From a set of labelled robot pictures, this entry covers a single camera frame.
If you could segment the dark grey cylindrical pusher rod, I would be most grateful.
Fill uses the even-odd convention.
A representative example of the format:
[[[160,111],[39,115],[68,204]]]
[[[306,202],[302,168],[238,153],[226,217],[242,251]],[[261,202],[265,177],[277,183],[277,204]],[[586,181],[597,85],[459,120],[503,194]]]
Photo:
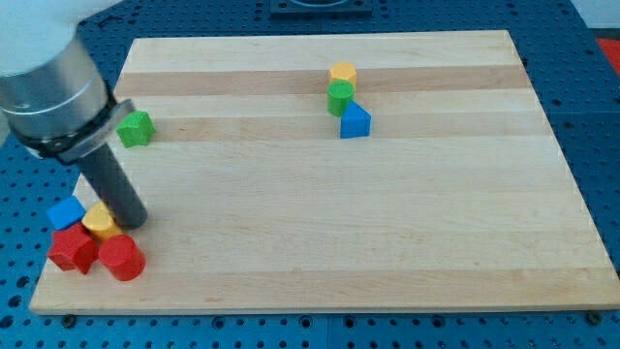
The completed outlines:
[[[133,230],[145,223],[146,207],[106,143],[80,158],[77,166],[118,226]]]

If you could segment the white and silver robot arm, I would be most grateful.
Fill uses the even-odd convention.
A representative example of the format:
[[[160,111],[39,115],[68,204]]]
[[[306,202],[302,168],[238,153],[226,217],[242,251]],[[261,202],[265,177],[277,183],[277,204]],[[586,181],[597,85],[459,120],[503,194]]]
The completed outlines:
[[[135,111],[115,99],[78,24],[116,0],[2,0],[1,112],[34,154],[76,164],[116,223],[140,227],[147,210],[107,140]]]

